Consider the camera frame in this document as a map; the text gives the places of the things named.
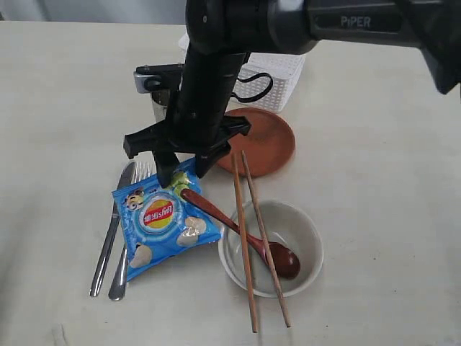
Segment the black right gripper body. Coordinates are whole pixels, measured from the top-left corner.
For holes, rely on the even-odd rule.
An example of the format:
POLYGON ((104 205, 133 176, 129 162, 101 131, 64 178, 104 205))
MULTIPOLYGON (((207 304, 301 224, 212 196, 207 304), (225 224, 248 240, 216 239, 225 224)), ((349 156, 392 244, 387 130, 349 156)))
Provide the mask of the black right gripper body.
POLYGON ((123 148, 132 159, 145 151, 205 154, 230 138, 247 135, 244 116, 225 115, 247 53, 203 55, 187 51, 179 89, 170 91, 166 118, 125 136, 123 148))

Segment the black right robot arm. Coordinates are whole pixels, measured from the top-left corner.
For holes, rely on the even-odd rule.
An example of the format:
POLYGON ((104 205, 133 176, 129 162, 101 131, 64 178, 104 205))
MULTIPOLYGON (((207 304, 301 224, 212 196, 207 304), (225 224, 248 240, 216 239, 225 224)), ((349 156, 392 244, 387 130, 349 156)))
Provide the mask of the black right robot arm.
POLYGON ((189 45, 183 64, 141 66, 141 93, 169 92, 164 120, 127 134, 129 158, 153 154, 167 186, 177 154, 194 154, 197 176, 230 152, 249 121, 225 114, 239 72, 252 53, 301 55, 321 40, 418 48, 437 90, 460 83, 458 1, 188 1, 189 45))

